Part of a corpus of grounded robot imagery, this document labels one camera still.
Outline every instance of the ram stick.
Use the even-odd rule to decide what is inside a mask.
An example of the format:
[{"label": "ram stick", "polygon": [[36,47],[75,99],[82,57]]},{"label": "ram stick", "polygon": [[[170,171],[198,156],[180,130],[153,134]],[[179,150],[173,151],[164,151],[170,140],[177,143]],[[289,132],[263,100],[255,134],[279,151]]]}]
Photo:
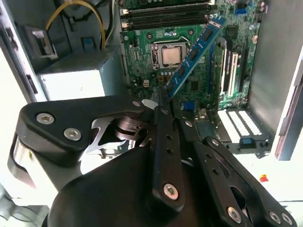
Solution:
[{"label": "ram stick", "polygon": [[206,50],[218,36],[219,31],[223,28],[225,21],[226,20],[221,16],[214,16],[207,23],[195,44],[192,45],[185,58],[176,69],[174,76],[172,76],[165,85],[169,99],[178,92],[192,70],[199,63],[201,57],[205,54]]}]

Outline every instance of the electronic component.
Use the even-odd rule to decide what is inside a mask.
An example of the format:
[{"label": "electronic component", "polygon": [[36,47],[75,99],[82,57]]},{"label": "electronic component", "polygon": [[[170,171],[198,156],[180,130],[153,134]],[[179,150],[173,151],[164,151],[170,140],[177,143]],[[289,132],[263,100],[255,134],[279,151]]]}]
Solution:
[{"label": "electronic component", "polygon": [[199,82],[198,81],[192,81],[190,85],[191,85],[191,90],[192,91],[197,91],[199,89]]},{"label": "electronic component", "polygon": [[258,42],[258,35],[254,35],[254,36],[252,37],[252,43],[253,43],[253,44],[257,44],[257,42]]},{"label": "electronic component", "polygon": [[254,23],[262,23],[262,13],[256,13]]},{"label": "electronic component", "polygon": [[[227,48],[230,52],[225,52],[223,47],[218,47],[216,45],[217,43],[215,43],[213,44],[213,48],[210,46],[201,58],[199,58],[200,50],[197,56],[195,56],[195,51],[191,52],[187,50],[189,50],[196,42],[197,38],[199,38],[199,35],[205,28],[204,24],[198,23],[192,26],[179,26],[179,23],[177,23],[175,26],[163,26],[163,24],[161,25],[158,23],[161,19],[165,18],[166,20],[166,16],[160,16],[159,14],[162,10],[165,15],[171,16],[173,19],[172,21],[176,21],[177,19],[180,21],[181,19],[183,20],[182,17],[177,16],[179,15],[179,12],[181,12],[179,9],[187,11],[185,6],[178,5],[178,7],[150,8],[151,5],[140,6],[135,0],[131,1],[133,1],[133,4],[137,4],[138,8],[128,9],[128,13],[124,14],[121,20],[135,21],[136,25],[140,23],[141,28],[139,28],[139,30],[133,30],[132,27],[128,31],[122,32],[122,37],[125,35],[129,37],[129,40],[124,42],[123,45],[125,47],[125,69],[127,69],[126,74],[129,76],[130,81],[137,79],[138,75],[142,75],[143,79],[149,79],[149,88],[164,85],[170,80],[176,81],[176,79],[173,78],[174,73],[176,73],[175,70],[178,68],[179,64],[182,64],[182,60],[186,56],[186,53],[188,53],[188,62],[190,63],[192,62],[191,59],[194,59],[195,61],[196,58],[198,58],[198,64],[195,69],[191,71],[188,77],[189,79],[186,80],[188,83],[184,84],[181,91],[177,93],[180,105],[185,101],[191,100],[196,104],[203,103],[204,106],[200,108],[206,108],[207,110],[215,110],[217,107],[219,109],[229,108],[229,104],[231,104],[232,107],[245,106],[250,88],[250,82],[246,81],[245,78],[250,78],[251,76],[251,69],[253,68],[255,56],[255,44],[253,43],[257,41],[254,36],[258,35],[260,27],[254,22],[255,15],[258,14],[256,11],[258,10],[257,5],[259,0],[239,0],[235,4],[230,4],[229,1],[216,1],[215,6],[217,9],[212,6],[212,9],[210,10],[206,9],[206,6],[198,4],[196,8],[201,8],[199,9],[200,12],[205,9],[206,16],[208,16],[207,14],[212,10],[217,15],[223,13],[223,15],[228,17],[225,29],[223,29],[220,34],[227,40],[227,44],[229,44],[229,42],[232,43],[231,47]],[[238,3],[247,4],[247,14],[241,16],[235,15],[235,9],[238,8]],[[189,4],[188,11],[193,11],[195,18],[200,16],[199,14],[196,14],[198,11],[196,8],[193,4]],[[152,24],[155,23],[155,26],[158,28],[145,27],[145,23],[151,25],[151,27],[153,27],[154,25]],[[253,30],[248,29],[250,25],[254,25]],[[131,48],[129,47],[129,44],[132,45],[135,37],[138,46],[136,48]],[[248,39],[249,47],[249,54],[247,57],[245,57],[242,51],[246,39]],[[162,50],[161,45],[170,45],[171,48],[169,50]],[[179,52],[182,52],[181,58],[177,57],[178,54],[175,54]],[[234,53],[238,54],[238,65],[236,69],[236,65],[234,64],[234,69],[236,70],[233,70],[232,72],[232,59]],[[244,61],[246,61],[246,66],[244,77],[242,78],[241,75]],[[181,68],[181,73],[175,76],[177,77],[177,81],[182,80],[188,73],[188,66],[186,64],[182,65],[184,65],[184,67]],[[241,91],[239,90],[240,81],[242,81],[243,84]],[[131,82],[130,90],[132,94],[137,97],[150,97],[152,95],[152,89],[144,88],[143,84],[138,84],[138,86],[135,87]]]},{"label": "electronic component", "polygon": [[206,42],[206,41],[210,38],[210,36],[212,35],[212,33],[213,33],[213,31],[210,30],[210,29],[208,29],[206,32],[204,32],[204,33],[202,34],[202,40],[203,40],[204,42]]},{"label": "electronic component", "polygon": [[232,53],[231,79],[228,86],[228,94],[227,94],[229,97],[233,96],[235,90],[238,57],[239,55],[237,53]]},{"label": "electronic component", "polygon": [[181,54],[180,46],[167,46],[167,48],[162,48],[163,66],[180,64]]},{"label": "electronic component", "polygon": [[241,64],[240,64],[239,92],[243,91],[244,80],[247,77],[246,65],[247,65],[247,58],[248,58],[248,54],[249,54],[249,48],[248,48],[247,43],[248,43],[248,41],[246,40],[243,45],[243,48],[242,48]]},{"label": "electronic component", "polygon": [[220,94],[228,91],[228,86],[231,79],[231,63],[232,63],[232,41],[228,38],[219,37],[217,45],[224,51],[223,68],[221,74],[221,89]]},{"label": "electronic component", "polygon": [[163,82],[164,81],[164,77],[163,76],[158,76],[158,81],[159,82]]},{"label": "electronic component", "polygon": [[194,111],[194,109],[195,109],[194,101],[183,102],[181,104],[181,110]]},{"label": "electronic component", "polygon": [[151,44],[151,61],[154,70],[176,68],[187,52],[186,42]]},{"label": "electronic component", "polygon": [[236,39],[236,38],[238,38],[238,29],[239,29],[239,26],[237,26],[237,25],[227,26],[226,30],[225,30],[225,34],[230,39]]},{"label": "electronic component", "polygon": [[246,14],[246,13],[248,13],[247,6],[248,5],[246,3],[239,2],[237,4],[236,10],[235,10],[235,14],[236,15],[240,15],[240,14]]},{"label": "electronic component", "polygon": [[199,50],[197,48],[192,49],[189,52],[189,58],[190,58],[190,60],[193,61],[195,59],[195,57],[198,55],[198,53],[199,53]]},{"label": "electronic component", "polygon": [[204,3],[186,5],[165,6],[146,9],[121,10],[121,14],[126,16],[123,19],[123,30],[141,30],[160,27],[202,25],[209,20],[209,15],[213,14],[216,6]]},{"label": "electronic component", "polygon": [[185,70],[186,70],[186,67],[184,65],[182,65],[180,68],[179,68],[179,72],[178,72],[178,77],[179,79],[182,78],[182,76],[184,75],[185,73]]},{"label": "electronic component", "polygon": [[145,79],[143,81],[143,87],[149,87],[150,86],[150,81],[148,79]]},{"label": "electronic component", "polygon": [[[190,75],[194,67],[198,64],[200,58],[205,53],[205,51],[210,47],[214,39],[217,37],[219,31],[225,24],[225,19],[223,17],[215,16],[213,17],[209,23],[206,25],[204,31],[200,34],[199,38],[197,39],[196,43],[192,45],[189,54],[183,59],[180,66],[176,69],[175,75],[171,78],[171,80],[166,84],[165,88],[171,88],[172,90],[168,91],[169,98],[172,98],[175,93],[180,89],[182,84],[185,82],[187,77]],[[199,52],[197,57],[192,61],[189,58],[189,55],[193,49],[198,49]]]}]

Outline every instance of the memory chip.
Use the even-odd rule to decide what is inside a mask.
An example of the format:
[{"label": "memory chip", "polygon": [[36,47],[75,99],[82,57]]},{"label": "memory chip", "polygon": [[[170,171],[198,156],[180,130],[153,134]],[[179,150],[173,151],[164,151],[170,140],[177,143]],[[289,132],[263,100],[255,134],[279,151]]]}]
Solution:
[{"label": "memory chip", "polygon": [[206,42],[210,36],[212,35],[213,31],[211,29],[207,29],[203,34],[202,34],[202,40]]},{"label": "memory chip", "polygon": [[179,69],[179,72],[178,72],[178,77],[179,77],[179,78],[181,78],[181,77],[184,75],[185,70],[186,70],[185,66],[182,65],[182,66],[180,67],[180,69]]},{"label": "memory chip", "polygon": [[190,53],[189,53],[189,58],[190,60],[195,59],[195,57],[197,56],[199,50],[198,49],[193,49]]}]

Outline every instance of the silver screw head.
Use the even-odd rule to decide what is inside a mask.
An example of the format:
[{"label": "silver screw head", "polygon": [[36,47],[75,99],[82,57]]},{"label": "silver screw head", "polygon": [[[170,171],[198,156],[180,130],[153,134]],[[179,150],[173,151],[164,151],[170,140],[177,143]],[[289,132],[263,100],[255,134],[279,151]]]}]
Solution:
[{"label": "silver screw head", "polygon": [[140,106],[140,103],[138,103],[137,101],[133,101],[133,104],[134,104],[135,106],[137,106],[137,107]]},{"label": "silver screw head", "polygon": [[216,146],[219,145],[218,141],[216,141],[216,140],[214,140],[214,139],[212,139],[212,143],[213,143],[214,145],[216,145]]},{"label": "silver screw head", "polygon": [[234,207],[227,208],[227,212],[228,212],[229,217],[231,217],[231,219],[234,222],[236,222],[238,224],[240,224],[242,222],[239,212]]},{"label": "silver screw head", "polygon": [[55,118],[49,113],[40,113],[36,119],[41,124],[52,124],[55,121]]},{"label": "silver screw head", "polygon": [[193,127],[193,124],[190,121],[185,121],[185,124],[189,127]]},{"label": "silver screw head", "polygon": [[282,218],[284,219],[284,221],[286,221],[289,225],[293,224],[293,221],[288,217],[288,215],[286,215],[285,213],[282,213]]},{"label": "silver screw head", "polygon": [[169,197],[171,200],[176,200],[179,196],[178,190],[175,186],[170,183],[166,183],[163,187],[164,194]]},{"label": "silver screw head", "polygon": [[269,215],[270,215],[271,219],[273,219],[276,223],[278,223],[279,225],[281,224],[281,220],[280,220],[280,218],[278,217],[277,214],[275,214],[274,212],[270,211]]},{"label": "silver screw head", "polygon": [[164,109],[164,108],[161,109],[161,112],[164,113],[164,114],[166,114],[166,115],[168,114],[167,110]]},{"label": "silver screw head", "polygon": [[78,129],[69,128],[64,131],[64,136],[72,141],[79,141],[82,137]]}]

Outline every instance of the pcie slot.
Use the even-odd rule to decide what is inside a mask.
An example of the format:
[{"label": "pcie slot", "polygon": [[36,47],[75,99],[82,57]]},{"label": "pcie slot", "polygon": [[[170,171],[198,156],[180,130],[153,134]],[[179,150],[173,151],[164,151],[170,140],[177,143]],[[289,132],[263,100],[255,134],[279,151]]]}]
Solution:
[{"label": "pcie slot", "polygon": [[175,26],[188,26],[188,25],[197,25],[197,24],[206,24],[208,18],[184,18],[184,19],[174,19],[174,20],[155,20],[152,22],[145,23],[131,23],[130,27],[125,27],[125,30],[141,30],[141,29],[152,29],[160,27],[175,27]]},{"label": "pcie slot", "polygon": [[232,53],[232,69],[231,69],[231,79],[230,79],[229,87],[228,87],[228,94],[227,94],[228,97],[233,96],[233,93],[234,93],[238,57],[239,57],[239,55],[237,53]]},{"label": "pcie slot", "polygon": [[241,72],[240,72],[240,80],[239,80],[239,92],[243,91],[244,79],[246,78],[246,63],[249,53],[248,41],[246,40],[242,49],[242,57],[241,57]]},{"label": "pcie slot", "polygon": [[124,10],[124,16],[128,17],[150,17],[150,16],[162,16],[175,13],[193,13],[199,11],[211,11],[214,7],[208,4],[187,4],[180,6],[170,6],[170,7],[157,7],[149,9],[131,9]]}]

